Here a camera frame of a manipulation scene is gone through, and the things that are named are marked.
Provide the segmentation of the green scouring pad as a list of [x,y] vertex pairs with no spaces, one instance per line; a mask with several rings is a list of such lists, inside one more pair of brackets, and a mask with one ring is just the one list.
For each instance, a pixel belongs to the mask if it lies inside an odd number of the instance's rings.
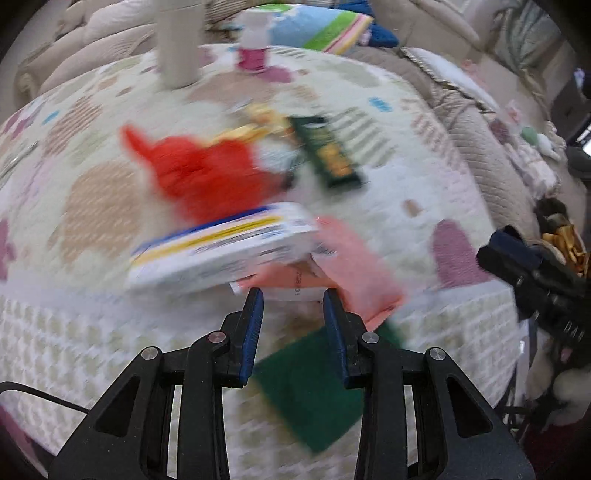
[[298,443],[315,454],[341,439],[363,413],[363,392],[342,385],[325,328],[257,362],[253,379]]

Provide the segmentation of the white barcode label box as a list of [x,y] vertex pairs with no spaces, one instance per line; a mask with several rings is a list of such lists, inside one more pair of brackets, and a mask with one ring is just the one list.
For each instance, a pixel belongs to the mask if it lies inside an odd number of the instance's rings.
[[182,295],[290,264],[314,251],[318,224],[303,206],[280,202],[151,240],[131,255],[125,289]]

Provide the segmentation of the red plastic bag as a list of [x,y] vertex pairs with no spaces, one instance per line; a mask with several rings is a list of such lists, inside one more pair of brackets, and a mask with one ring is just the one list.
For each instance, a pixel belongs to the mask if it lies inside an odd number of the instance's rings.
[[207,145],[189,136],[153,140],[132,125],[123,126],[120,135],[161,195],[195,225],[263,206],[283,191],[283,174],[263,169],[245,141]]

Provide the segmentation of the green cracker packet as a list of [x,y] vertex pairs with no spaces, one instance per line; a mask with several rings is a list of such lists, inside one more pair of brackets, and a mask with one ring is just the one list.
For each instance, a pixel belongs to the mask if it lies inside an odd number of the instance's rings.
[[294,136],[301,144],[325,188],[359,188],[363,177],[342,142],[322,116],[290,116]]

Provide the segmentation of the yellow candy wrapper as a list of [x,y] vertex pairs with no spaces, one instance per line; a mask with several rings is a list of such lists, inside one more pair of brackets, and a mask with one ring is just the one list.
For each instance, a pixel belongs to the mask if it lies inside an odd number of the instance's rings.
[[286,115],[263,103],[238,105],[232,113],[238,116],[242,124],[219,133],[209,141],[209,144],[214,145],[228,140],[252,143],[269,136],[285,139],[290,138],[294,133],[293,126]]

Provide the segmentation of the yellow red cloth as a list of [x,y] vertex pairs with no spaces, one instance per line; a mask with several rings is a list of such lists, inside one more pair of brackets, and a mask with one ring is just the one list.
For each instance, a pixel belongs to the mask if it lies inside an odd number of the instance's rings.
[[553,233],[544,233],[542,240],[557,250],[561,255],[561,262],[579,277],[589,276],[590,252],[573,224],[559,227]]

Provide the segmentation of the green plush toy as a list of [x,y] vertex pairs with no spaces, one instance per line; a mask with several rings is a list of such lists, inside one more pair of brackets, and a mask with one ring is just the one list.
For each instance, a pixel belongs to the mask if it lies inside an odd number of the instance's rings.
[[538,133],[534,128],[525,126],[521,129],[521,137],[534,147],[542,156],[554,161],[560,161],[561,157],[555,150],[551,140],[544,134]]

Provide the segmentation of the white satin cushion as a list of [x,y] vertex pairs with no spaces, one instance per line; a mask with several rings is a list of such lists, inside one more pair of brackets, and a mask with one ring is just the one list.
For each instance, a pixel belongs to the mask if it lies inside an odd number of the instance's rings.
[[481,110],[494,113],[500,111],[496,100],[483,87],[446,58],[419,47],[403,47],[400,53],[434,82],[460,92],[464,97],[475,101]]

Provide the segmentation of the patchwork quilt table cover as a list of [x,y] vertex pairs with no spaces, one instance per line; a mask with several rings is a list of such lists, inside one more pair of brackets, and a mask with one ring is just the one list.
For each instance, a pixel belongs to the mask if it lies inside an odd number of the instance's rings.
[[405,79],[202,48],[1,126],[1,434],[44,479],[531,479],[495,227]]

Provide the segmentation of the colourful striped blanket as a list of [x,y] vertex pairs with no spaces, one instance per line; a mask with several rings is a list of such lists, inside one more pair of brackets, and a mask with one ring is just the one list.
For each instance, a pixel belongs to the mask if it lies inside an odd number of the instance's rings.
[[370,29],[370,15],[305,4],[266,4],[238,14],[242,30],[263,29],[270,45],[342,55]]

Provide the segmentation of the white pink pill bottle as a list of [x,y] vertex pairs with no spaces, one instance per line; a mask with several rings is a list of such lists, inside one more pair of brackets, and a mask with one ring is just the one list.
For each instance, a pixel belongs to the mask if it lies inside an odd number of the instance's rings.
[[252,74],[266,70],[266,53],[270,48],[270,24],[273,13],[252,9],[240,13],[238,26],[238,68]]

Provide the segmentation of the white thermos bottle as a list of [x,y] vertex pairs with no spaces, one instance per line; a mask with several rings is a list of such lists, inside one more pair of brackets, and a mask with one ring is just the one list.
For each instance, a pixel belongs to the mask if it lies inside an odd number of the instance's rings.
[[172,90],[192,85],[200,75],[199,47],[204,42],[204,2],[158,0],[153,2],[159,71]]

